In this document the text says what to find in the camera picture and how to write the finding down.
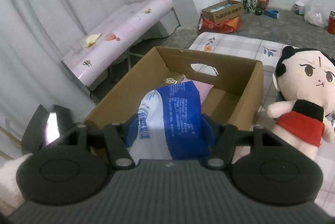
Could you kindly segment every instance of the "snack package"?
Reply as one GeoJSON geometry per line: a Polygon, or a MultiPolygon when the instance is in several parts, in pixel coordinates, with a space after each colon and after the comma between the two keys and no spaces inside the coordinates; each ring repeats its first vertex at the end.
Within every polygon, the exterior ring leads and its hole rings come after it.
{"type": "Polygon", "coordinates": [[[193,81],[148,92],[138,109],[137,126],[129,152],[136,164],[140,159],[202,159],[214,145],[202,131],[200,94],[193,81]]]}
{"type": "Polygon", "coordinates": [[[269,5],[270,0],[258,0],[257,1],[257,8],[260,9],[267,9],[268,5],[269,5]]]}
{"type": "Polygon", "coordinates": [[[198,30],[201,32],[214,33],[235,33],[241,26],[241,17],[237,16],[230,20],[225,20],[220,24],[215,24],[210,20],[204,19],[202,15],[199,19],[198,30]]]}

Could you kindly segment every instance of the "white fabric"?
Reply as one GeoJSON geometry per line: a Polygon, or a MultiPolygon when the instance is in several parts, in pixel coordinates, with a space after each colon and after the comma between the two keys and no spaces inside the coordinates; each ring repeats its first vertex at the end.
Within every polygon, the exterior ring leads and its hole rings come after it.
{"type": "MultiPolygon", "coordinates": [[[[83,120],[95,104],[64,73],[61,59],[73,41],[138,1],[144,0],[0,0],[0,125],[22,136],[39,104],[62,105],[83,120]]],[[[165,35],[176,21],[169,19],[159,26],[165,35]]],[[[0,133],[1,151],[8,150],[6,138],[0,133]]]]}
{"type": "Polygon", "coordinates": [[[8,161],[0,168],[0,212],[5,216],[13,213],[24,202],[15,177],[20,165],[30,156],[31,154],[26,154],[16,160],[8,161]]]}

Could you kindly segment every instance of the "blue plastic bag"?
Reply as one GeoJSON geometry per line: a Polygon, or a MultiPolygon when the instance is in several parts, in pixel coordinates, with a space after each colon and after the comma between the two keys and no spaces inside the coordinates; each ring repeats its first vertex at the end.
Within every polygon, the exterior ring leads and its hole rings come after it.
{"type": "Polygon", "coordinates": [[[192,81],[148,92],[138,111],[138,134],[130,155],[139,159],[189,160],[209,155],[201,104],[192,81]]]}

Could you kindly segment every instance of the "red thermos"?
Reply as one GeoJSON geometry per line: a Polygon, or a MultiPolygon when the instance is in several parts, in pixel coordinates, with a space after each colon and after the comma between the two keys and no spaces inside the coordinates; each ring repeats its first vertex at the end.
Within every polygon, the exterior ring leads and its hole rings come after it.
{"type": "Polygon", "coordinates": [[[327,31],[331,34],[335,34],[335,12],[334,11],[330,12],[327,31]]]}

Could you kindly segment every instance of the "red shirt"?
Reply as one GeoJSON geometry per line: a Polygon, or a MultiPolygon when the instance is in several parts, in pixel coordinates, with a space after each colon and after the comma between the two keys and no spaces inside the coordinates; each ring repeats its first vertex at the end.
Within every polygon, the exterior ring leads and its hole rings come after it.
{"type": "Polygon", "coordinates": [[[323,122],[291,111],[280,116],[276,124],[286,129],[294,136],[311,145],[320,146],[322,133],[325,125],[323,122]]]}

